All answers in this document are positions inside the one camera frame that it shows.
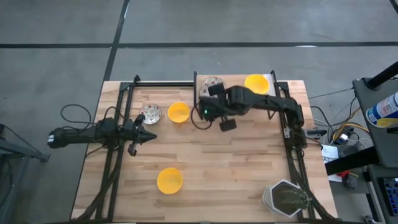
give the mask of white paper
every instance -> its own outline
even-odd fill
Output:
[[[326,146],[322,145],[322,157],[323,157],[323,163],[327,163],[330,161],[334,161],[335,159],[338,159],[338,150],[336,146]],[[336,174],[330,175],[329,177],[330,181],[334,182],[342,182],[343,180],[341,177],[337,176]]]
[[[262,74],[268,80],[269,90],[267,92],[270,96],[276,96],[275,87],[274,87],[274,77],[271,74]]]

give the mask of black metal frame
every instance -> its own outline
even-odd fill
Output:
[[[20,145],[11,143],[4,138],[0,137],[0,176],[3,172],[3,168],[8,164],[8,172],[11,176],[11,186],[8,193],[4,196],[4,203],[0,207],[0,223],[8,223],[12,216],[15,202],[17,200],[18,190],[21,187],[21,182],[26,173],[27,166],[30,159],[38,159],[40,162],[48,162],[50,154],[41,153],[28,147],[22,147]],[[10,160],[20,160],[17,162],[18,166],[11,166]]]
[[[398,75],[398,61],[393,63],[386,69],[384,69],[375,77],[362,78],[361,81],[364,82],[367,88],[377,93],[377,91],[381,89],[383,83],[394,78],[396,75]],[[363,108],[363,106],[361,105],[361,109],[363,111],[366,111],[365,109],[367,108]],[[395,129],[397,129],[397,126],[386,128],[386,134],[397,134],[394,132]],[[339,172],[343,172],[344,170],[350,170],[353,168],[362,167],[369,164],[378,164],[378,163],[380,163],[380,160],[377,154],[376,147],[371,146],[367,149],[361,150],[354,154],[350,154],[348,156],[328,162],[325,164],[325,166],[327,174],[332,175],[332,174],[337,174]]]
[[[290,91],[289,91],[289,86],[287,82],[277,82],[276,80],[276,75],[274,71],[271,71],[271,75],[274,78],[274,87],[275,87],[275,92],[276,95],[281,97],[280,91],[283,91],[286,97],[290,97]],[[140,81],[140,78],[136,76],[134,78],[133,82],[122,82],[119,87],[119,95],[118,95],[118,101],[116,103],[116,108],[118,111],[121,109],[121,103],[123,100],[123,95],[125,91],[128,90],[127,93],[127,102],[126,102],[126,109],[124,112],[124,121],[126,122],[127,119],[129,119],[129,112],[130,112],[130,107],[132,103],[132,94],[134,87],[170,87],[170,86],[189,86],[193,87],[194,91],[194,103],[196,103],[196,97],[197,97],[197,89],[196,89],[196,82],[197,82],[197,72],[194,72],[193,74],[194,80],[191,82],[142,82]],[[280,123],[281,123],[281,128],[282,128],[282,133],[284,133],[284,129],[287,128],[287,125],[285,123],[285,118],[283,113],[279,113],[280,115]],[[115,120],[119,120],[120,116],[118,112],[115,112]],[[286,156],[287,156],[287,164],[289,167],[289,174],[290,174],[290,181],[293,183],[297,184],[297,178],[302,179],[302,183],[304,183],[308,188],[308,178],[307,178],[307,172],[305,170],[305,164],[304,164],[304,159],[302,154],[300,153],[300,150],[302,149],[294,149],[290,143],[289,136],[286,136],[282,134],[284,142],[285,142],[285,151],[286,151]],[[125,141],[119,140],[117,143],[117,149],[114,149],[114,147],[110,147],[108,149],[108,153],[106,155],[106,160],[105,160],[105,166],[104,166],[104,172],[103,172],[103,180],[101,183],[101,190],[98,193],[98,195],[95,197],[93,203],[88,207],[90,209],[90,212],[86,213],[82,217],[79,217],[74,220],[70,220],[65,223],[110,223],[113,221],[113,213],[114,213],[114,206],[116,204],[116,196],[118,192],[118,182],[119,182],[119,176],[120,176],[120,171],[121,171],[121,163],[122,163],[122,158],[123,158],[123,151],[124,151],[124,144]],[[117,150],[117,158],[116,162],[114,165],[114,169],[112,173],[109,175],[110,169],[111,169],[111,160],[113,156],[113,152]],[[294,165],[294,159],[292,156],[293,151],[297,153],[297,160],[298,160],[298,167],[300,169],[300,177],[294,176],[297,172],[295,165]],[[103,218],[103,203],[104,203],[104,196],[106,195],[107,191],[109,188],[112,186],[111,189],[111,197],[109,200],[109,208],[108,208],[108,214],[106,218]],[[95,218],[90,219],[93,212],[96,210]],[[355,224],[355,222],[343,222],[339,220],[319,220],[316,219],[315,217],[315,211],[314,207],[312,205],[309,206],[308,208],[308,216],[309,218],[304,218],[303,213],[300,211],[297,214],[298,218],[298,223],[339,223],[339,224]]]

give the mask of white container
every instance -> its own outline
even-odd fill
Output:
[[[299,186],[297,186],[297,185],[295,185],[295,184],[292,184],[292,183],[290,183],[290,182],[287,181],[287,180],[281,180],[281,181],[279,181],[279,182],[278,182],[277,184],[275,184],[275,185],[267,186],[266,189],[265,189],[265,191],[264,191],[264,193],[263,193],[263,195],[262,195],[262,198],[261,198],[261,199],[262,199],[262,202],[268,207],[268,209],[269,209],[272,213],[279,213],[279,214],[284,215],[284,216],[286,216],[286,217],[292,218],[295,214],[297,214],[297,212],[301,211],[301,208],[297,209],[294,213],[288,215],[288,214],[286,214],[286,213],[280,211],[278,208],[275,208],[275,206],[274,206],[274,201],[273,201],[273,198],[272,198],[272,190],[273,190],[276,186],[278,186],[280,183],[282,183],[282,182],[285,182],[286,184],[289,184],[289,185],[291,185],[292,187],[295,187],[295,188],[297,188],[297,189],[300,188]]]
[[[369,108],[365,117],[369,123],[378,128],[398,124],[398,92]]]

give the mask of yellow wire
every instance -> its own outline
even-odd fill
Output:
[[[354,176],[358,177],[358,175],[356,175],[356,174],[354,174],[354,173],[352,173],[352,172],[350,172],[349,174],[351,174],[351,175],[354,175]]]
[[[343,128],[344,128],[345,126],[351,126],[351,127],[359,128],[359,129],[362,129],[362,130],[366,131],[367,133],[369,133],[369,130],[368,130],[368,129],[366,129],[366,128],[360,126],[360,125],[347,122],[347,123],[344,123],[343,125],[341,125],[341,127],[339,128],[340,131],[339,131],[339,133],[338,133],[337,136],[340,136],[340,134],[341,134],[341,132],[343,131]],[[333,140],[334,140],[334,141],[336,140],[336,133],[333,135]]]
[[[350,115],[348,115],[348,117],[346,118],[346,120],[348,121],[349,119],[351,119],[352,117],[354,117],[354,115],[359,111],[361,109],[361,107],[359,106],[356,110],[354,110]],[[338,128],[338,130],[340,129],[340,132],[338,133],[338,136],[340,136],[340,134],[341,134],[341,132],[342,132],[342,130],[343,130],[343,127],[345,127],[346,125],[345,124],[348,124],[348,122],[345,122],[344,124],[342,124],[341,126],[340,126],[340,128]],[[336,133],[335,134],[333,134],[333,140],[334,141],[336,141]]]

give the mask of black bracket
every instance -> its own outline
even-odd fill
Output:
[[[139,78],[138,75],[134,77],[133,82],[122,82],[120,83],[119,86],[119,95],[118,95],[118,101],[116,103],[116,111],[114,114],[114,119],[116,121],[119,121],[120,118],[120,110],[122,106],[122,101],[123,101],[123,94],[126,90],[128,90],[128,95],[127,95],[127,102],[126,102],[126,109],[124,111],[124,121],[123,125],[126,124],[126,121],[129,119],[129,114],[130,114],[130,107],[131,107],[131,102],[132,102],[132,93],[133,89],[136,86],[137,82],[140,81],[141,79]],[[120,170],[121,170],[121,163],[122,163],[122,158],[123,158],[123,152],[124,152],[124,144],[126,143],[125,140],[118,139],[115,145],[110,145],[108,146],[108,152],[106,155],[106,160],[105,160],[105,166],[104,166],[104,172],[103,172],[103,178],[101,182],[101,189],[98,192],[97,196],[95,199],[92,201],[89,207],[85,210],[85,212],[79,216],[76,220],[71,220],[71,222],[78,221],[90,221],[90,222],[97,222],[97,221],[104,221],[106,220],[107,222],[111,222],[113,219],[113,214],[114,214],[114,206],[116,203],[116,196],[117,196],[117,191],[118,191],[118,184],[119,184],[119,176],[120,176]],[[112,173],[109,174],[111,170],[111,161],[112,161],[112,156],[114,149],[117,149],[117,156],[116,156],[116,162],[113,168]],[[109,208],[108,208],[108,215],[106,218],[102,217],[102,212],[103,212],[103,205],[104,205],[104,197],[109,190],[109,188],[112,186],[111,189],[111,197],[109,201]],[[93,213],[96,211],[95,214],[95,219],[90,220],[91,216]]]
[[[280,91],[282,90],[284,92],[285,97],[290,97],[289,84],[287,82],[277,82],[274,70],[271,71],[271,75],[272,75],[272,78],[274,79],[274,88],[275,88],[276,96],[281,97]],[[285,133],[285,130],[287,127],[287,125],[285,124],[285,118],[284,118],[285,115],[283,113],[279,113],[279,116],[280,116],[280,125],[282,127],[282,132]],[[291,181],[294,183],[297,183],[297,178],[301,178],[303,184],[305,184],[306,187],[309,188],[307,171],[305,170],[304,158],[303,158],[303,154],[301,152],[301,150],[303,150],[303,149],[294,149],[292,146],[290,137],[286,134],[283,134],[282,136],[284,138],[287,165],[289,167],[289,174],[290,174]],[[294,159],[292,156],[293,151],[296,151],[296,153],[297,153],[298,167],[300,169],[301,177],[294,176],[294,174],[296,174],[298,172],[294,166]],[[312,204],[310,204],[308,206],[308,215],[310,218],[315,218],[315,211],[313,209]],[[298,212],[297,217],[303,218],[303,213],[301,211]]]
[[[198,105],[198,103],[197,103],[197,98],[198,98],[198,96],[197,96],[197,76],[198,76],[197,71],[193,71],[193,107],[197,111],[197,114],[199,114],[199,116],[201,116],[199,113],[199,110],[197,108],[197,105]]]
[[[268,119],[272,119],[275,115],[275,111],[272,112],[272,114],[269,112],[269,110],[267,110],[267,114],[268,114]]]
[[[387,128],[388,134],[398,134],[398,125],[393,125]]]
[[[371,182],[371,181],[372,181],[371,176],[370,176],[370,174],[369,174],[368,171],[365,171],[365,172],[363,172],[362,174],[363,174],[364,180],[365,180],[366,182]]]

